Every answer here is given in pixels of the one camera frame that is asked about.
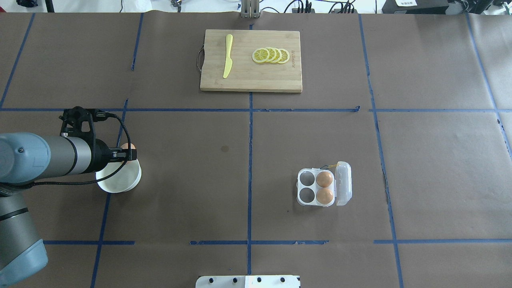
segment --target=cutting board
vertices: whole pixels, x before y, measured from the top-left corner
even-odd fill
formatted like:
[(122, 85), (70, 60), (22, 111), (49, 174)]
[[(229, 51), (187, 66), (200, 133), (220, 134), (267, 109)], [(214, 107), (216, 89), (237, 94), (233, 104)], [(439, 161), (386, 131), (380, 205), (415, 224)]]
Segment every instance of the cutting board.
[[(226, 35), (233, 35), (233, 66), (224, 79)], [(285, 64), (255, 63), (252, 53), (258, 48), (274, 47), (290, 52)], [(298, 31), (206, 30), (204, 64), (201, 72), (203, 91), (302, 92), (301, 37)]]

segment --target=knife blade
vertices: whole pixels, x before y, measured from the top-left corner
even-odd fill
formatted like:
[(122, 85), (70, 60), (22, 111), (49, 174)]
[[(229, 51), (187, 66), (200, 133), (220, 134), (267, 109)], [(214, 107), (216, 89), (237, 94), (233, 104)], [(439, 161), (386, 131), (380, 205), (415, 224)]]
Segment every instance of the knife blade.
[(233, 45), (233, 35), (226, 35), (226, 63), (224, 64), (224, 75), (222, 76), (226, 79), (231, 72), (231, 67), (233, 66), (233, 60), (231, 60), (231, 46)]

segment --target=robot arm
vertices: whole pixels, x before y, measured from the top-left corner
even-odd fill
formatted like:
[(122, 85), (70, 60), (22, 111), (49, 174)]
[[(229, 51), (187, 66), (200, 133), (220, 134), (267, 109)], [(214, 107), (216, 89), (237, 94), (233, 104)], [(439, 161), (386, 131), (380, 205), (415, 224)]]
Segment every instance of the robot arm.
[[(13, 285), (46, 266), (48, 257), (21, 191), (41, 184), (90, 184), (113, 176), (129, 160), (131, 149), (109, 148), (96, 139), (94, 123), (117, 118), (98, 109), (64, 110), (60, 136), (32, 133), (0, 134), (0, 287)], [(111, 175), (88, 182), (34, 182), (100, 171), (109, 162), (123, 162)]]

